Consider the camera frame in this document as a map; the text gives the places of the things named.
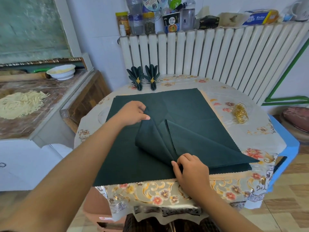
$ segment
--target white bowl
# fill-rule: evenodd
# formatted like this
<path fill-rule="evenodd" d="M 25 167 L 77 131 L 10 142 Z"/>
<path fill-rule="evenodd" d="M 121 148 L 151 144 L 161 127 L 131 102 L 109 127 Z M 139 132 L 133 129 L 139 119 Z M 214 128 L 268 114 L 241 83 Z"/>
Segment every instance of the white bowl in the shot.
<path fill-rule="evenodd" d="M 74 76 L 75 73 L 75 65 L 66 64 L 58 67 L 54 67 L 49 69 L 47 72 L 52 78 L 57 80 L 67 80 Z"/>

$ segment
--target blue stool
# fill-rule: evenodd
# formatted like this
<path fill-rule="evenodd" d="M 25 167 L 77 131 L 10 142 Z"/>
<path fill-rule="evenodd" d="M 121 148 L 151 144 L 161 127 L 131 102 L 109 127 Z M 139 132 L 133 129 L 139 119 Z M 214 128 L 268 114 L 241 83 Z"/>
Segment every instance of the blue stool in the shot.
<path fill-rule="evenodd" d="M 284 156 L 274 168 L 272 179 L 269 183 L 267 192 L 272 192 L 272 186 L 288 165 L 297 156 L 299 150 L 299 141 L 286 130 L 273 116 L 268 115 L 275 130 L 279 133 L 286 143 L 286 148 L 278 156 Z"/>

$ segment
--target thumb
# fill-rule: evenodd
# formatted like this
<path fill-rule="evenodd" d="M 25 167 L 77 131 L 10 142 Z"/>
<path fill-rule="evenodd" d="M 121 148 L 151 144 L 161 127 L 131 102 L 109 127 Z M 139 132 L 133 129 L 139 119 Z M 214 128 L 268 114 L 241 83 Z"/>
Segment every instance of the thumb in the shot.
<path fill-rule="evenodd" d="M 140 120 L 150 120 L 150 116 L 148 116 L 146 114 L 141 114 Z"/>
<path fill-rule="evenodd" d="M 171 163 L 172 163 L 172 166 L 173 166 L 173 171 L 175 173 L 175 176 L 180 183 L 180 181 L 182 180 L 182 174 L 181 174 L 181 171 L 179 169 L 179 166 L 175 161 L 172 161 Z"/>

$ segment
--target forearm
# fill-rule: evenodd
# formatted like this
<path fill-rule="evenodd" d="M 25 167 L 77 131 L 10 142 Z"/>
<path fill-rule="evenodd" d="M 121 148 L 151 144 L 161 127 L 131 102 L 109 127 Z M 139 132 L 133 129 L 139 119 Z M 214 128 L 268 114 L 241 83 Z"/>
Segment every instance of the forearm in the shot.
<path fill-rule="evenodd" d="M 263 232 L 221 199 L 216 192 L 205 197 L 201 206 L 223 232 Z"/>
<path fill-rule="evenodd" d="M 106 122 L 49 172 L 27 196 L 12 221 L 31 217 L 37 223 L 59 223 L 57 228 L 65 231 L 122 128 L 115 117 Z"/>

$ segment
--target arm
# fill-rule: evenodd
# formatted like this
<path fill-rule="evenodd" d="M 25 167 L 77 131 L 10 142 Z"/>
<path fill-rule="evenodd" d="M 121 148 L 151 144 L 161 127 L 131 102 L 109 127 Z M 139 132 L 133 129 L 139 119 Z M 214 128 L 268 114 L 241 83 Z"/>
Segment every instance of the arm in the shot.
<path fill-rule="evenodd" d="M 263 232 L 211 188 L 208 167 L 197 156 L 183 154 L 177 163 L 172 161 L 172 165 L 183 190 L 211 216 L 223 232 Z"/>
<path fill-rule="evenodd" d="M 150 119 L 144 110 L 141 102 L 127 103 L 48 173 L 0 231 L 66 231 L 121 129 Z"/>

